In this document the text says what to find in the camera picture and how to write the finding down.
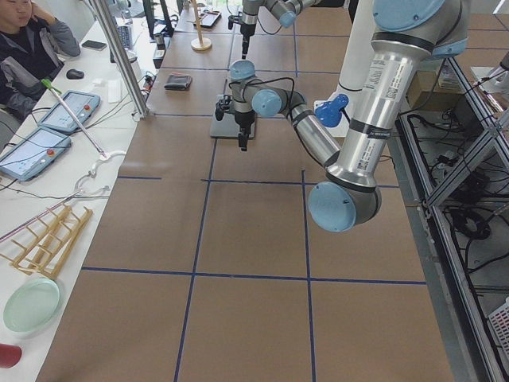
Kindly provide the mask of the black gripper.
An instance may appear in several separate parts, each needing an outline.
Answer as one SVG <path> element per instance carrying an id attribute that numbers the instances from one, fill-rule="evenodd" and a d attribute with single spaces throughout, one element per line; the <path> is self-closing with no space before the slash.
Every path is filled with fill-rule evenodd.
<path id="1" fill-rule="evenodd" d="M 234 113 L 234 120 L 239 125 L 238 144 L 241 151 L 247 151 L 248 134 L 251 133 L 251 127 L 255 122 L 255 113 L 239 112 Z"/>
<path id="2" fill-rule="evenodd" d="M 247 54 L 249 52 L 250 38 L 255 34 L 255 25 L 242 24 L 240 32 L 243 35 L 241 57 L 243 60 L 246 60 Z"/>

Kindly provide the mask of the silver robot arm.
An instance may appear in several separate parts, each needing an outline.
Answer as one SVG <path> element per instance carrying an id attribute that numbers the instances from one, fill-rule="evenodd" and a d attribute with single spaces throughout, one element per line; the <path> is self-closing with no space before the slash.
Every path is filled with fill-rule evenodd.
<path id="1" fill-rule="evenodd" d="M 279 25 L 284 28 L 292 26 L 306 8 L 316 6 L 321 3 L 321 0 L 254 0 L 243 1 L 243 8 L 240 13 L 232 19 L 240 25 L 240 33 L 242 39 L 242 53 L 243 60 L 247 58 L 250 39 L 255 35 L 256 25 L 258 23 L 258 14 L 261 8 L 265 8 L 268 12 L 279 22 Z"/>
<path id="2" fill-rule="evenodd" d="M 326 172 L 309 194 L 313 220 L 347 231 L 381 207 L 374 172 L 419 64 L 465 50 L 470 11 L 468 1 L 360 1 L 337 89 L 321 107 L 309 107 L 295 88 L 259 79 L 242 57 L 229 68 L 231 94 L 216 116 L 234 116 L 241 148 L 257 117 L 285 116 Z"/>

